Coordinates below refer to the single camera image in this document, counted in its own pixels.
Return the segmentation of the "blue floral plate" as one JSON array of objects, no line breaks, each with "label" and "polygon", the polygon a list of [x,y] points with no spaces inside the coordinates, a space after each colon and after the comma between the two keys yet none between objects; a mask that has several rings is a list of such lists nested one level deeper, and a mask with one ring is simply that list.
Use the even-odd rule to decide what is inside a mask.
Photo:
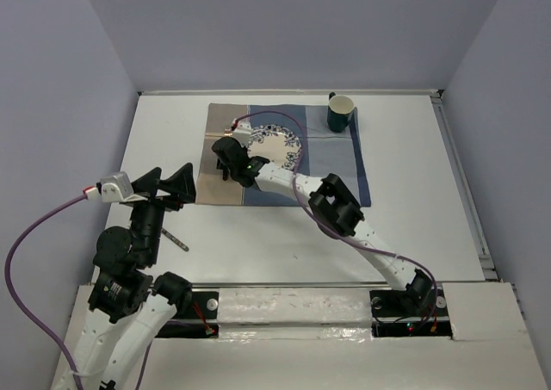
[{"label": "blue floral plate", "polygon": [[247,146],[250,157],[267,158],[285,170],[293,170],[302,152],[300,138],[290,129],[266,124],[254,127]]}]

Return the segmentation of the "green mug white inside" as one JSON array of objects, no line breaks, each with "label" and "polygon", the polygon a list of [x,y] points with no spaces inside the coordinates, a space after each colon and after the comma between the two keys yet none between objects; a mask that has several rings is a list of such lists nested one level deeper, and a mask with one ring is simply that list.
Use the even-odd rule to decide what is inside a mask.
[{"label": "green mug white inside", "polygon": [[329,94],[326,119],[329,129],[334,133],[343,132],[350,124],[354,109],[355,104],[349,97],[331,92]]}]

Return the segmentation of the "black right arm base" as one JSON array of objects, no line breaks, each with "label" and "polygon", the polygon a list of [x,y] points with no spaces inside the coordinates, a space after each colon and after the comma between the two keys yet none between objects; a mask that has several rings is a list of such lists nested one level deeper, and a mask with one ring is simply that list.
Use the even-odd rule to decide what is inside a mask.
[{"label": "black right arm base", "polygon": [[452,337],[443,289],[420,269],[414,275],[404,291],[370,291],[373,337]]}]

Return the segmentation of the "blue patchwork cloth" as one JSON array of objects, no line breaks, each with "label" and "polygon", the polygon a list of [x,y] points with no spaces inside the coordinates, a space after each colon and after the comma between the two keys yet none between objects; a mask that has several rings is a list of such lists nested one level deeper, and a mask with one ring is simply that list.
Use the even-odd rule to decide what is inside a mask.
[{"label": "blue patchwork cloth", "polygon": [[295,207],[283,195],[244,189],[232,179],[223,178],[212,145],[231,122],[253,113],[248,154],[267,158],[277,166],[309,176],[333,173],[343,180],[363,207],[371,206],[367,173],[362,158],[357,112],[342,133],[327,124],[328,108],[282,104],[272,106],[211,103],[203,141],[196,202],[211,206]]}]

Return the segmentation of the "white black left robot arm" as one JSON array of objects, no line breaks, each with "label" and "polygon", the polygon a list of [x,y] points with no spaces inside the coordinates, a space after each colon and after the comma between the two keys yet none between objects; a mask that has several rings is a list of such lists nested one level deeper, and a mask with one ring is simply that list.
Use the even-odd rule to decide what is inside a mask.
[{"label": "white black left robot arm", "polygon": [[56,389],[121,389],[133,365],[172,317],[190,307],[192,285],[172,272],[145,273],[156,264],[164,216],[195,202],[192,164],[167,179],[156,167],[135,181],[124,172],[87,188],[88,198],[132,209],[127,227],[111,226],[96,241],[99,273],[81,335]]}]

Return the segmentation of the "black-handled steak knife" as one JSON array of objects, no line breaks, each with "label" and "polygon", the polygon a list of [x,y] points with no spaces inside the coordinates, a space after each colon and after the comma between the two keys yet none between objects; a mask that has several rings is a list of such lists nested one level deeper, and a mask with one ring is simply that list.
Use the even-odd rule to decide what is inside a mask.
[{"label": "black-handled steak knife", "polygon": [[172,242],[174,245],[176,245],[178,248],[180,248],[181,250],[183,251],[189,251],[189,247],[184,243],[182,242],[179,238],[175,237],[173,234],[171,234],[170,232],[167,232],[165,230],[162,231],[162,234],[170,241]]}]

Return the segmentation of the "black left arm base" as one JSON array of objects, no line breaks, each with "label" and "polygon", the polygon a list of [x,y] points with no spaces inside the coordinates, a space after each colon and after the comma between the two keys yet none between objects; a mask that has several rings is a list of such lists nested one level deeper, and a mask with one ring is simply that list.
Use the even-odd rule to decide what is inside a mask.
[{"label": "black left arm base", "polygon": [[217,338],[219,296],[219,292],[214,290],[194,291],[190,304],[161,328],[157,338]]}]

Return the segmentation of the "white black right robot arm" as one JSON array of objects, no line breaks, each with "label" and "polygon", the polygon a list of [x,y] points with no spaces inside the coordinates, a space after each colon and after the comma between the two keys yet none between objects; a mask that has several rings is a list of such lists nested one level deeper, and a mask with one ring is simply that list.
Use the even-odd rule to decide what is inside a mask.
[{"label": "white black right robot arm", "polygon": [[396,292],[403,313],[415,314],[427,305],[434,277],[422,264],[390,251],[339,176],[331,173],[321,178],[283,169],[267,158],[249,156],[232,137],[216,140],[212,151],[218,167],[233,181],[297,201],[323,233],[360,253]]}]

